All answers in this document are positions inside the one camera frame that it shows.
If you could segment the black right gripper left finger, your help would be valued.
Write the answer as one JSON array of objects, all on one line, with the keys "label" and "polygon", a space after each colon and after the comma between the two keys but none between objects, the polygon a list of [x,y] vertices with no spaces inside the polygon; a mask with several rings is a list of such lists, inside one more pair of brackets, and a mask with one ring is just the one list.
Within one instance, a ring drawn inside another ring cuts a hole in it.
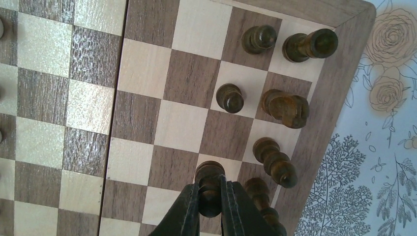
[{"label": "black right gripper left finger", "polygon": [[186,185],[151,236],[197,236],[199,234],[199,186]]}]

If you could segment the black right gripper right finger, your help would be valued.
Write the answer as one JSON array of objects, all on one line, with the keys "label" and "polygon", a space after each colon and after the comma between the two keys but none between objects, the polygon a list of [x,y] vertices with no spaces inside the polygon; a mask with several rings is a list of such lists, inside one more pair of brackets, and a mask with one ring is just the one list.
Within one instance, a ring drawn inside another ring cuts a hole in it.
[{"label": "black right gripper right finger", "polygon": [[244,185],[227,181],[224,175],[220,176],[220,183],[224,236],[277,236],[246,193]]}]

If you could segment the dark chess piece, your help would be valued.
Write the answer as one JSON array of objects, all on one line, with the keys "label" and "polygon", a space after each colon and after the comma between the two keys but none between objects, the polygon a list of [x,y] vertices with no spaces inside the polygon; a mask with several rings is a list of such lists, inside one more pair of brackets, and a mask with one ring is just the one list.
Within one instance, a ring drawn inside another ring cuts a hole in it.
[{"label": "dark chess piece", "polygon": [[309,103],[304,97],[278,89],[270,89],[262,95],[261,107],[266,114],[292,129],[305,127],[309,117]]},{"label": "dark chess piece", "polygon": [[298,183],[294,165],[288,155],[281,151],[279,144],[272,138],[263,137],[253,145],[255,159],[262,163],[265,172],[284,188],[293,188]]},{"label": "dark chess piece", "polygon": [[286,236],[285,227],[279,222],[278,212],[270,207],[270,190],[265,181],[259,177],[251,178],[244,184],[244,189],[266,223],[277,233],[278,236]]},{"label": "dark chess piece", "polygon": [[304,62],[308,59],[325,59],[334,54],[338,37],[330,29],[319,29],[310,34],[296,33],[283,43],[282,53],[290,62]]}]

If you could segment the dark pawn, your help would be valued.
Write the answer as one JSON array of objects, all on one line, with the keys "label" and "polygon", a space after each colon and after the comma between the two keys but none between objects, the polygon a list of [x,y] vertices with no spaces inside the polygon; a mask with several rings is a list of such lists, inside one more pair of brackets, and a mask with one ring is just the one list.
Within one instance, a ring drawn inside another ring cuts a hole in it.
[{"label": "dark pawn", "polygon": [[224,84],[216,92],[216,102],[228,113],[238,113],[244,106],[241,90],[234,84]]},{"label": "dark pawn", "polygon": [[224,168],[212,160],[196,168],[195,183],[199,185],[199,213],[202,216],[213,218],[221,213],[221,175],[225,175]]},{"label": "dark pawn", "polygon": [[278,33],[270,25],[254,26],[242,36],[243,49],[249,54],[261,54],[275,46]]}]

